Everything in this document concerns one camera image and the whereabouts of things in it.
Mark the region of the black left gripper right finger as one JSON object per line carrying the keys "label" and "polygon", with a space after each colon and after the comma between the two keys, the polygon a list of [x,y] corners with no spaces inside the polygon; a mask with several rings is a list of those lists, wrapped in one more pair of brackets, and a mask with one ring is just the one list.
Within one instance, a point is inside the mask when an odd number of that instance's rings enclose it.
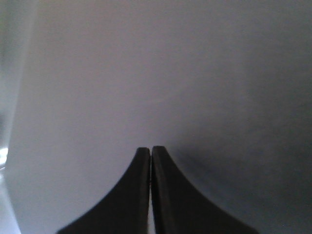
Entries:
{"label": "black left gripper right finger", "polygon": [[255,234],[199,192],[163,146],[152,149],[152,205],[157,234]]}

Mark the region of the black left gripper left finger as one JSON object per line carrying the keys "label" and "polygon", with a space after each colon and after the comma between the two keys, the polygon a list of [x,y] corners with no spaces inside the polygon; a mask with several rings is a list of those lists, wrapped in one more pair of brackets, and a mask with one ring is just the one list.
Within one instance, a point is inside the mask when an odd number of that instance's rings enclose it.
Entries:
{"label": "black left gripper left finger", "polygon": [[150,151],[140,147],[114,188],[59,234],[146,234],[150,191]]}

